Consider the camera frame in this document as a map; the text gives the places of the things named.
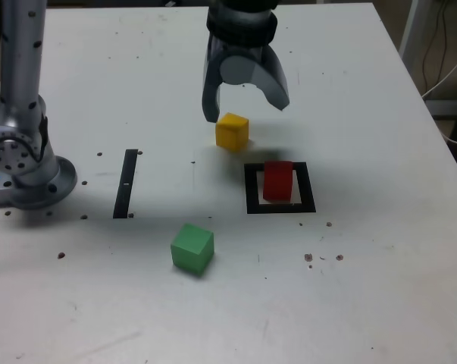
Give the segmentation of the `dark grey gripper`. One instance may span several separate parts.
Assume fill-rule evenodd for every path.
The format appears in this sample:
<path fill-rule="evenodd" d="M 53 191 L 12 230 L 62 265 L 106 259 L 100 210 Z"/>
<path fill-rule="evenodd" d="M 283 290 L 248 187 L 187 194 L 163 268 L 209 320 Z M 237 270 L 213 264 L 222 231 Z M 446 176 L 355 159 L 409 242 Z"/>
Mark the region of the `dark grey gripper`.
<path fill-rule="evenodd" d="M 286 76 L 279 58 L 269 45 L 245 48 L 210 35 L 202 90 L 202 110 L 207 122 L 218 121 L 219 87 L 223 82 L 256 86 L 268 103 L 280 111 L 290 104 Z"/>

